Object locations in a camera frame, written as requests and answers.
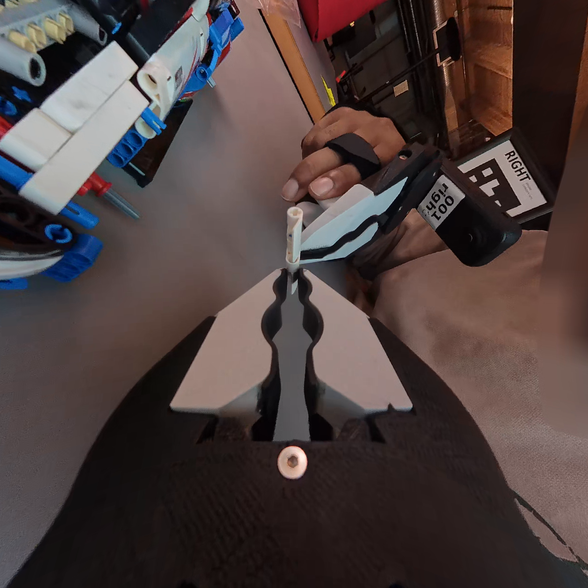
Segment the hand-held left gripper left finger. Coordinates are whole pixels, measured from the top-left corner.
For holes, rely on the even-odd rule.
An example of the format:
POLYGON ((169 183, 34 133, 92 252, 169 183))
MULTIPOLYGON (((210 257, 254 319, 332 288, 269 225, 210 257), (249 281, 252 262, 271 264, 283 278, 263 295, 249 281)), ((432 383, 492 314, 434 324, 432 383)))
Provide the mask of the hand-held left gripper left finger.
POLYGON ((288 273, 278 269, 221 310, 171 401, 175 412, 236 419, 273 435, 281 398, 276 334, 288 273))

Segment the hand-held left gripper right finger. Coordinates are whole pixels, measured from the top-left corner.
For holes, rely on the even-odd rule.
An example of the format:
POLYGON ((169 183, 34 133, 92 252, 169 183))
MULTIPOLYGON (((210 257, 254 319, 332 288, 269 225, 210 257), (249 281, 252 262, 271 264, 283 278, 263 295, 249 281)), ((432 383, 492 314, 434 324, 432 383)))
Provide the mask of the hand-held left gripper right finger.
POLYGON ((367 314, 308 270, 298 277, 306 352, 304 395, 312 435, 413 403, 367 314))

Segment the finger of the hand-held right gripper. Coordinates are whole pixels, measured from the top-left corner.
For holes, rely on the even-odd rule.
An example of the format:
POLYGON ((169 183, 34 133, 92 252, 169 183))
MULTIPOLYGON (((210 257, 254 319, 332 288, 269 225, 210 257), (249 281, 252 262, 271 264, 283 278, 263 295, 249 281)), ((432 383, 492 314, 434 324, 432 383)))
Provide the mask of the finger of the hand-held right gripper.
POLYGON ((334 252, 366 228, 378 228, 378 217, 398 198, 406 182, 404 178, 378 195, 362 184, 353 186, 304 229, 301 251, 334 252))
POLYGON ((368 227, 357 238, 344 243, 338 250, 323 256, 319 256, 318 250, 302 251, 300 254, 300 264, 308 265, 310 263, 345 259, 368 245, 375 238, 377 232, 377 227, 368 227))

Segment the white brick connector piece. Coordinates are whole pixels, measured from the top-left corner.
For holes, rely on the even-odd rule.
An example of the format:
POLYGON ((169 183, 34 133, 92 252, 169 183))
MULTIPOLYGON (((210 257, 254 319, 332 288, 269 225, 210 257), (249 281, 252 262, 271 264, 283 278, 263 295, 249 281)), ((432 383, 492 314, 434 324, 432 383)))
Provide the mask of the white brick connector piece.
POLYGON ((293 295, 298 287, 300 254, 303 232, 303 210, 297 206, 290 207, 286 213, 286 255, 285 268, 288 272, 288 293, 293 295))

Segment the grey desk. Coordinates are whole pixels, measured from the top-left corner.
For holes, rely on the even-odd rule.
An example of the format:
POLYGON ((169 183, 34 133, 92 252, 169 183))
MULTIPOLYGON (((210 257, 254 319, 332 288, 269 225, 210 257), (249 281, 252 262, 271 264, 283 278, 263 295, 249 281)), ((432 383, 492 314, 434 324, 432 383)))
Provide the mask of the grey desk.
POLYGON ((140 212, 91 197, 104 248, 71 283, 1 292, 1 587, 55 520, 100 430, 192 332, 283 265, 281 190, 312 128, 259 11, 180 126, 154 180, 99 174, 140 212))

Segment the person's right hand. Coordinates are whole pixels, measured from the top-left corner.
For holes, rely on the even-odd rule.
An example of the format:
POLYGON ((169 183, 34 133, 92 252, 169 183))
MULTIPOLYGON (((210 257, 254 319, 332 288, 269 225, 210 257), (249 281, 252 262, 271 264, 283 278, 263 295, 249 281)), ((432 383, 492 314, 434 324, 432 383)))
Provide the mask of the person's right hand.
POLYGON ((345 134, 355 134, 369 143, 383 166, 407 142, 389 118, 350 107, 336 108, 303 138, 302 160, 282 188, 285 201, 298 202, 306 194, 317 201, 338 198, 362 181, 356 167, 344 163, 339 154, 326 147, 329 141, 345 134))

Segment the black metal rack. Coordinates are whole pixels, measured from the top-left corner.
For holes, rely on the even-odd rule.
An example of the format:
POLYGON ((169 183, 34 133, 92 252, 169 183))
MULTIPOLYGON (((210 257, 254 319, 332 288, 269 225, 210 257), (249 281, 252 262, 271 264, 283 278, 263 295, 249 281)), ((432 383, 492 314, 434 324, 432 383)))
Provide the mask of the black metal rack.
POLYGON ((380 1, 323 41, 336 74, 336 97, 393 118, 411 141, 456 156, 456 103, 463 65, 461 1, 380 1))

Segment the person's beige printed sweatshirt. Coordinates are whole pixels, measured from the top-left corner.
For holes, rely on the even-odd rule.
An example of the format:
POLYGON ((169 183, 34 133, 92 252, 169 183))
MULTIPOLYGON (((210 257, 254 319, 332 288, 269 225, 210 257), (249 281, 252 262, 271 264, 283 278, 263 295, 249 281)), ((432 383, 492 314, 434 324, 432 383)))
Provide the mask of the person's beige printed sweatshirt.
POLYGON ((587 438, 541 407, 537 327, 547 231, 488 265, 448 249, 366 279, 362 302, 448 384, 489 442, 543 545, 587 579, 587 438))

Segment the grey table with wooden edge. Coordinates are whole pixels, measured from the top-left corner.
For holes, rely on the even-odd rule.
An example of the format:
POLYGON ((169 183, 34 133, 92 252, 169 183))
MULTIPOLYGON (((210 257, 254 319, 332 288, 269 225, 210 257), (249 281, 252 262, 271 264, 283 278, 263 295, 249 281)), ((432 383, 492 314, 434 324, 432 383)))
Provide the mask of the grey table with wooden edge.
POLYGON ((313 123, 330 109, 324 77, 336 103, 334 67, 323 42, 313 42, 301 17, 298 1, 257 1, 261 16, 313 123))

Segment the red box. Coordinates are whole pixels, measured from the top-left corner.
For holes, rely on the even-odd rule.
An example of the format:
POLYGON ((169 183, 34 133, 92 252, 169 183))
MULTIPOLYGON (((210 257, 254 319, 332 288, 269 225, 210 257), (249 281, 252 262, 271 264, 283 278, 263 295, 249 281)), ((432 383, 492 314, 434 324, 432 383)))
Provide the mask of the red box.
POLYGON ((366 15, 384 1, 298 1, 306 29, 320 42, 366 15))

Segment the toy brick race car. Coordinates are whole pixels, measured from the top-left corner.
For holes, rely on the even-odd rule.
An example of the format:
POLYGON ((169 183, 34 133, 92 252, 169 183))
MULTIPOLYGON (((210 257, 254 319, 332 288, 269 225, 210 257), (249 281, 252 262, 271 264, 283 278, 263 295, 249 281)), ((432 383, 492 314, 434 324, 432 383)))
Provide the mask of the toy brick race car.
POLYGON ((244 30, 235 1, 1 1, 1 289, 92 267, 88 192, 139 214, 96 172, 128 166, 206 85, 244 30))

